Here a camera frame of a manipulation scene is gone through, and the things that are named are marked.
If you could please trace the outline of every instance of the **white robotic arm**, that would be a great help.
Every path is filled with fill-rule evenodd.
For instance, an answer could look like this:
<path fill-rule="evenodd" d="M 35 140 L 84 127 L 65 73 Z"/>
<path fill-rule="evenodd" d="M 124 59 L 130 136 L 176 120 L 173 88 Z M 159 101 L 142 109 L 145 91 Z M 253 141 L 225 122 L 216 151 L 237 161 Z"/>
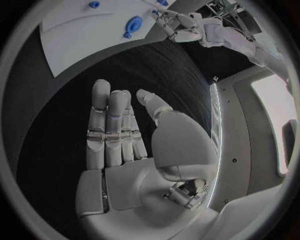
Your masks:
<path fill-rule="evenodd" d="M 176 43 L 198 41 L 206 48 L 224 46 L 245 55 L 256 65 L 266 67 L 283 80 L 288 80 L 283 58 L 264 49 L 255 40 L 248 40 L 235 28 L 224 27 L 222 20 L 217 17 L 202 18 L 197 12 L 181 14 L 162 9 L 154 10 L 152 17 L 169 39 Z M 174 30 L 171 27 L 174 21 L 179 22 L 183 29 Z"/>

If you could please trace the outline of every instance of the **robotic arm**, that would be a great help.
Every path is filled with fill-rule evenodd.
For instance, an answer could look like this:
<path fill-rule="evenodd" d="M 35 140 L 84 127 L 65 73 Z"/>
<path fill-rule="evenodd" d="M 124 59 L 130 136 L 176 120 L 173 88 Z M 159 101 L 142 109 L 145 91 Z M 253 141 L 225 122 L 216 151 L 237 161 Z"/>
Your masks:
<path fill-rule="evenodd" d="M 256 65 L 266 67 L 283 80 L 288 80 L 284 59 L 273 55 L 257 42 L 248 40 L 235 28 L 224 27 L 222 20 L 217 17 L 202 18 L 197 12 L 186 15 L 163 9 L 152 11 L 152 17 L 173 42 L 198 41 L 206 48 L 224 46 L 245 55 Z M 171 25 L 175 21 L 183 28 L 174 30 Z"/>

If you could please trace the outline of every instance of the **robotic hand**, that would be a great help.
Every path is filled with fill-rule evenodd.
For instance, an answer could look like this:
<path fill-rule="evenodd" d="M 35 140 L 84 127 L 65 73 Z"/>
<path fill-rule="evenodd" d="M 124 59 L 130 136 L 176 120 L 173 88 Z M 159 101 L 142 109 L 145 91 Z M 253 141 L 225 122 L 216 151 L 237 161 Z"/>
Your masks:
<path fill-rule="evenodd" d="M 206 48 L 224 46 L 245 55 L 252 63 L 259 67 L 266 67 L 288 81 L 282 56 L 274 55 L 255 40 L 248 40 L 237 28 L 224 27 L 222 20 L 217 17 L 202 18 L 202 15 L 197 12 L 181 14 L 161 8 L 153 10 L 152 17 L 173 42 L 198 41 Z M 171 26 L 174 22 L 183 28 L 173 29 Z"/>
<path fill-rule="evenodd" d="M 188 209 L 201 205 L 204 187 L 217 173 L 217 153 L 206 131 L 159 96 L 140 89 L 137 100 L 157 125 L 151 142 L 154 159 L 147 158 L 130 92 L 110 90 L 105 80 L 97 80 L 92 89 L 87 171 L 82 173 L 77 187 L 77 215 L 81 218 L 106 213 L 110 203 L 119 210 L 137 207 L 141 181 L 148 173 L 141 174 L 152 162 L 153 170 L 162 176 L 160 182 L 167 186 L 163 190 L 165 198 Z"/>

